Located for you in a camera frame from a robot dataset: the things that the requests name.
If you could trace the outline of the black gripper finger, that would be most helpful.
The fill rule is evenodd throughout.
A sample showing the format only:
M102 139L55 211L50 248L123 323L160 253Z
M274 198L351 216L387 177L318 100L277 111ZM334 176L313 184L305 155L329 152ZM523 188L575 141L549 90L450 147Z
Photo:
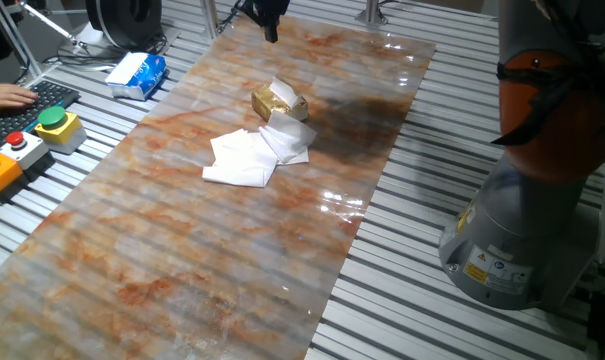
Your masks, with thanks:
M270 19L270 41L278 41L277 28L280 17L283 16L289 6L290 0L272 0L271 1L271 19Z
M263 30L265 40L270 41L270 19L260 2L256 0L245 0L242 5L242 12Z

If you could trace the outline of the person's hand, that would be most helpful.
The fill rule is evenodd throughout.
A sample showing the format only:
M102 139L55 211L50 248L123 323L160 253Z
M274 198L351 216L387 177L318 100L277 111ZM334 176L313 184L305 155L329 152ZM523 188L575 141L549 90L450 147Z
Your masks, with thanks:
M33 105L38 95L15 84L0 83L0 109L22 108Z

